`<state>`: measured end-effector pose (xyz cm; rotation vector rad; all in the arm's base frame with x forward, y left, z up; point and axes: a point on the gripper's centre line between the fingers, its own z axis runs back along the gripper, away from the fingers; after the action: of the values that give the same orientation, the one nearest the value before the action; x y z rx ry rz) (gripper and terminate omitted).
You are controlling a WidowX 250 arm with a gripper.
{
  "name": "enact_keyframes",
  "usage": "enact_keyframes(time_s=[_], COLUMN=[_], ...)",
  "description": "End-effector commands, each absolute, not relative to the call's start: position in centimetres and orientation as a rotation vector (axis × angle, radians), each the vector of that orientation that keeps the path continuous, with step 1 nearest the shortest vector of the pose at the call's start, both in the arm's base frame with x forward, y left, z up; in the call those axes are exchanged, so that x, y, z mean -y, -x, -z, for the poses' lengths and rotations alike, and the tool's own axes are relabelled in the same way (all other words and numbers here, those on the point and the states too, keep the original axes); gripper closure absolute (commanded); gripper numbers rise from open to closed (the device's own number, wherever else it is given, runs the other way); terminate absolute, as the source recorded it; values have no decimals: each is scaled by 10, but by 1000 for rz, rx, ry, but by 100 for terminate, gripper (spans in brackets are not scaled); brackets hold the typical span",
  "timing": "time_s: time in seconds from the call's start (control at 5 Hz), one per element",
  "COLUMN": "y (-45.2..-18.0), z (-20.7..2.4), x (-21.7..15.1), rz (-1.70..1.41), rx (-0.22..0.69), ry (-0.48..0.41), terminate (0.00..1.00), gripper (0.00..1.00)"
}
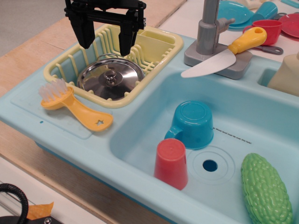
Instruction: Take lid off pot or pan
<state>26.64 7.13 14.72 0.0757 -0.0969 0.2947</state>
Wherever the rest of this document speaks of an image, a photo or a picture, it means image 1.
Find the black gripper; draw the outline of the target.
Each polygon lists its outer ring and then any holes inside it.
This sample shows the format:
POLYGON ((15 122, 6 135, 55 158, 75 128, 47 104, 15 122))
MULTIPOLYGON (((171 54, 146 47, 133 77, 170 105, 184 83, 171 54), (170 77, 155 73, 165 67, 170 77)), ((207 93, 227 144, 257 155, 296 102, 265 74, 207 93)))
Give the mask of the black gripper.
POLYGON ((120 26, 120 54, 126 56, 144 29, 146 4, 140 0, 67 0, 64 9, 81 47, 88 49, 95 39, 94 22, 120 26))

